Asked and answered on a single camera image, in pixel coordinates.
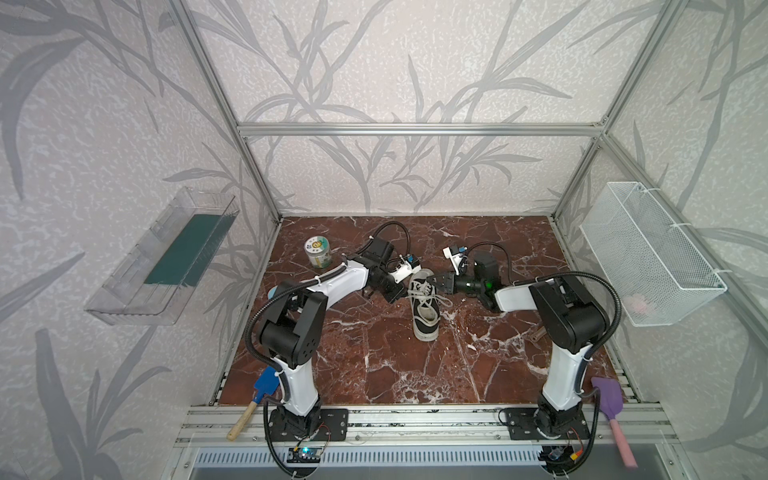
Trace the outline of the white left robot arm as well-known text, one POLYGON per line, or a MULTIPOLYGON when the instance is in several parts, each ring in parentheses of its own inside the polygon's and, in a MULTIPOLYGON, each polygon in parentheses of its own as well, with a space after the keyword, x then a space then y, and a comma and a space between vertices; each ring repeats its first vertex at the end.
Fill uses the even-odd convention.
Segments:
POLYGON ((393 304, 406 296, 406 279, 419 270, 407 227, 389 220, 338 266, 311 279, 281 282, 250 314, 243 335, 246 350, 274 369, 282 392, 279 401, 263 397, 268 440, 309 440, 323 427, 312 359, 327 310, 355 292, 378 293, 393 304))

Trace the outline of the white shoelace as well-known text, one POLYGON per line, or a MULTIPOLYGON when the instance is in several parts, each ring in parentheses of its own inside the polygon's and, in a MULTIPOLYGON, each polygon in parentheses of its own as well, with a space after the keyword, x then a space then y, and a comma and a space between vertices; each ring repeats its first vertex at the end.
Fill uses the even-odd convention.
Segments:
POLYGON ((440 295, 437 289, 426 278, 413 278, 408 287, 408 298, 413 307, 431 307, 439 310, 441 307, 451 308, 453 302, 440 295))

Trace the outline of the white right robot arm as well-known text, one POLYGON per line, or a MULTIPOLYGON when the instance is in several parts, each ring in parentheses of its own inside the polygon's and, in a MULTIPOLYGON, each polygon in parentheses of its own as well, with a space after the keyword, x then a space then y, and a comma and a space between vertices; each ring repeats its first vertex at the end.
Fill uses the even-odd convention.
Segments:
POLYGON ((537 400, 533 427, 557 439, 582 418, 587 365, 618 328, 622 303, 604 278, 582 271, 558 272, 509 285, 501 282, 496 259, 482 252, 469 267, 474 246, 450 246, 443 255, 452 269, 428 279, 437 292, 462 293, 489 311, 536 311, 552 341, 547 379, 537 400))

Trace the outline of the black white canvas sneaker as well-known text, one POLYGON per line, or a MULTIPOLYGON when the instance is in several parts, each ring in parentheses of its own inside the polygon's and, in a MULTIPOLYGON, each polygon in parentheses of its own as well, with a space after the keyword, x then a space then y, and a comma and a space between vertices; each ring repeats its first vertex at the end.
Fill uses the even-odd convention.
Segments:
MULTIPOLYGON (((422 269, 412 275, 413 278, 426 278, 434 275, 429 269, 422 269)), ((411 302, 412 323, 414 335, 419 341, 432 342, 439 334, 440 310, 431 307, 413 307, 411 302)))

